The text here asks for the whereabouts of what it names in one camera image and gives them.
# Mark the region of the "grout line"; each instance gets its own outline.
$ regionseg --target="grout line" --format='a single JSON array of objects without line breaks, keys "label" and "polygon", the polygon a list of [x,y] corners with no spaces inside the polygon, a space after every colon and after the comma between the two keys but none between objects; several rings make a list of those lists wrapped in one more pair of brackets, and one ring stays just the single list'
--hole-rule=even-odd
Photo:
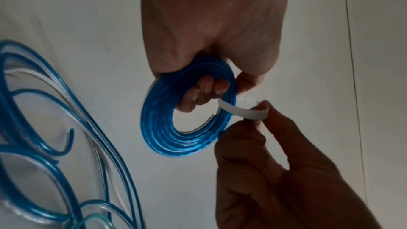
[{"label": "grout line", "polygon": [[365,186],[365,201],[366,201],[366,204],[367,204],[368,203],[368,193],[367,193],[367,188],[366,188],[366,174],[365,174],[365,164],[364,164],[365,162],[364,162],[364,159],[363,159],[362,135],[361,135],[361,132],[360,132],[359,105],[358,105],[358,102],[357,102],[355,66],[354,66],[354,61],[353,61],[352,37],[351,37],[351,25],[350,25],[350,22],[349,22],[348,0],[345,0],[345,5],[346,5],[346,18],[348,20],[349,48],[350,48],[351,60],[352,60],[353,88],[354,88],[355,100],[356,100],[356,116],[357,116],[357,127],[358,127],[358,132],[359,132],[360,155],[361,155],[361,158],[362,158],[363,184]]}]

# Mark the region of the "person's right hand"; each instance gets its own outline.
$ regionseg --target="person's right hand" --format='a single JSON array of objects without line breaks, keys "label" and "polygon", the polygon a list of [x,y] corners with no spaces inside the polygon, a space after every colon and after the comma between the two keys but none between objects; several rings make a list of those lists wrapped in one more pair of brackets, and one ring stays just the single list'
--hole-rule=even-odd
[{"label": "person's right hand", "polygon": [[[155,76],[181,70],[197,55],[232,61],[237,93],[259,85],[279,56],[287,0],[141,0],[145,51]],[[229,82],[203,76],[178,109],[220,98]]]},{"label": "person's right hand", "polygon": [[335,164],[289,118],[268,102],[263,121],[288,156],[282,168],[265,149],[265,137],[248,121],[219,136],[216,221],[219,229],[379,229]]}]

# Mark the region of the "white band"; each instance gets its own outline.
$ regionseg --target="white band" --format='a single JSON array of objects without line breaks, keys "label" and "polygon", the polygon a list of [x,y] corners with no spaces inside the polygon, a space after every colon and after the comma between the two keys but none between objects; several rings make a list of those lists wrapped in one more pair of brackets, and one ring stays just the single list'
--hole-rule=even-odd
[{"label": "white band", "polygon": [[266,110],[243,109],[243,108],[240,108],[237,106],[233,106],[233,105],[225,102],[221,98],[219,98],[217,103],[219,104],[219,107],[222,108],[223,110],[225,110],[233,115],[237,115],[237,116],[240,116],[240,117],[243,117],[246,119],[264,120],[268,116],[269,108],[267,108]]}]

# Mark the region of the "white tile floor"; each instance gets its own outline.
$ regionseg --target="white tile floor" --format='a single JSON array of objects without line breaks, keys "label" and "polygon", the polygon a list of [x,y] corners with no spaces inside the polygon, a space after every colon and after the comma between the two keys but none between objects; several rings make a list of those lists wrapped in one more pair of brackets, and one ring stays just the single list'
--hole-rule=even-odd
[{"label": "white tile floor", "polygon": [[[348,10],[346,0],[289,0],[280,60],[250,96],[292,117],[385,228],[405,228],[406,0],[347,3]],[[139,6],[140,0],[0,0],[0,37],[46,56],[85,104],[131,167],[149,228],[215,228],[213,145],[169,159],[142,139],[139,114],[153,76]],[[189,117],[199,124],[211,108]],[[269,135],[268,148],[287,165]]]}]

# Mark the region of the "tangled blue cable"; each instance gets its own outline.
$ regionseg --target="tangled blue cable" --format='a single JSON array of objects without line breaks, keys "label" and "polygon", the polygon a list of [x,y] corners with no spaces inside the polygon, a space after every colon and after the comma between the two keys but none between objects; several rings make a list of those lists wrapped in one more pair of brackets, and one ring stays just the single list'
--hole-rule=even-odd
[{"label": "tangled blue cable", "polygon": [[[53,95],[38,89],[18,89],[10,91],[6,80],[6,69],[8,69],[8,67],[6,67],[6,61],[9,60],[13,60],[19,67],[26,67],[28,70],[35,71],[44,76],[47,80],[52,81],[56,87],[63,91],[63,95],[67,98],[66,100],[69,105],[66,105]],[[108,164],[106,160],[101,157],[99,157],[100,176],[102,177],[105,200],[89,200],[79,204],[68,180],[58,169],[58,162],[53,159],[54,157],[69,153],[74,141],[74,130],[69,130],[67,143],[63,151],[52,148],[37,134],[15,103],[14,97],[20,94],[36,94],[56,103],[82,127],[92,139],[94,146],[97,145],[98,148],[107,154],[122,179],[130,205],[131,218],[120,208],[109,203],[109,189],[106,174]],[[141,204],[133,179],[116,148],[56,71],[35,51],[14,41],[0,42],[0,134],[10,144],[0,145],[0,153],[21,156],[46,171],[59,188],[68,210],[67,214],[61,214],[44,209],[30,201],[10,179],[0,159],[0,194],[6,197],[8,202],[15,206],[20,213],[28,214],[28,216],[33,216],[46,222],[64,222],[65,228],[71,228],[72,226],[84,228],[84,218],[81,209],[88,205],[98,205],[103,210],[108,211],[107,220],[110,220],[110,212],[112,212],[122,218],[129,228],[137,228],[135,202],[140,226],[142,229],[145,228]],[[85,219],[93,217],[97,218],[99,216],[88,216]]]},{"label": "tangled blue cable", "polygon": [[196,57],[184,69],[160,77],[148,93],[141,113],[141,132],[155,152],[165,156],[186,156],[212,143],[228,125],[232,114],[221,109],[203,126],[192,132],[179,132],[173,125],[173,112],[187,90],[204,75],[226,79],[229,89],[222,99],[236,104],[236,81],[230,66],[213,56]]}]

